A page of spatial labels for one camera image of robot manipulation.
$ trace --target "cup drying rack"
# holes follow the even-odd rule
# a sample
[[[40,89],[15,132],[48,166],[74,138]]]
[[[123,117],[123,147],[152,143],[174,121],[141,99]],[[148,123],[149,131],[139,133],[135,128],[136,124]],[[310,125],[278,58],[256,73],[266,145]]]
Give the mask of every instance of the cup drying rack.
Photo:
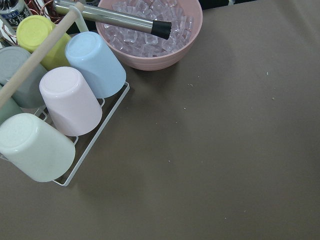
[[[70,137],[75,146],[75,157],[73,163],[62,176],[53,180],[53,182],[60,186],[68,186],[68,184],[76,174],[77,170],[79,169],[80,165],[89,153],[90,149],[95,144],[99,135],[107,125],[108,121],[111,119],[112,115],[115,113],[118,106],[128,93],[129,89],[129,83],[125,82],[121,90],[117,92],[115,95],[105,99],[98,99],[102,108],[102,118],[100,123],[97,127],[95,127],[91,132],[87,134],[76,137]],[[49,125],[55,127],[46,106],[37,109],[33,114],[45,121],[46,123],[48,123]],[[3,156],[1,153],[0,158],[3,160],[7,160],[6,157]]]

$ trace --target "black rubber tip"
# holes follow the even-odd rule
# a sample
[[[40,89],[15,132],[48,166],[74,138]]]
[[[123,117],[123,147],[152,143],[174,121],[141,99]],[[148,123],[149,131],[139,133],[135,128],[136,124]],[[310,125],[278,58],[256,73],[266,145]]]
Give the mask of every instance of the black rubber tip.
[[[154,20],[152,24],[151,34],[162,39],[168,39],[171,32],[171,22]]]

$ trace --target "pink bowl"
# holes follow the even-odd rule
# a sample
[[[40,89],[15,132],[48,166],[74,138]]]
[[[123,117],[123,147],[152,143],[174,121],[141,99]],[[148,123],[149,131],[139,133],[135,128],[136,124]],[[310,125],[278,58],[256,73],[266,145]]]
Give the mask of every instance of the pink bowl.
[[[98,6],[100,8],[112,10],[112,4],[117,2],[124,2],[124,0],[101,0]],[[198,0],[178,0],[178,4],[183,9],[186,16],[193,17],[194,24],[191,30],[189,43],[180,50],[168,55],[156,57],[138,57],[123,53],[108,43],[108,40],[102,34],[105,30],[103,23],[96,22],[96,29],[99,35],[108,44],[115,56],[124,64],[132,68],[145,71],[165,69],[181,60],[187,54],[187,52],[195,42],[202,26],[203,14],[201,5]]]

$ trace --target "brown table surface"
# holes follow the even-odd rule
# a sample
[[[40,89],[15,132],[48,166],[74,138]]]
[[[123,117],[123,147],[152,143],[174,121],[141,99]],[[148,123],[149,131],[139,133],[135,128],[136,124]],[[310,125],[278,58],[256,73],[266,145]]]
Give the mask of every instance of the brown table surface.
[[[131,89],[68,187],[0,161],[2,240],[320,239],[320,4],[203,12]]]

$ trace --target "wooden handle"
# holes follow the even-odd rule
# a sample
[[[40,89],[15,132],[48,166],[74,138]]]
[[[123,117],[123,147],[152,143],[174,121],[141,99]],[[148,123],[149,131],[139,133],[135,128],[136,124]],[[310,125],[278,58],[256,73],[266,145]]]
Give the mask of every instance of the wooden handle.
[[[80,12],[84,10],[84,5],[77,2],[74,5]],[[70,11],[63,17],[61,22],[52,30],[39,47],[31,54],[24,64],[15,72],[11,79],[0,90],[0,109],[6,101],[15,93],[20,85],[27,79],[42,59],[48,54],[59,39],[66,33],[71,25],[78,18],[76,10]]]

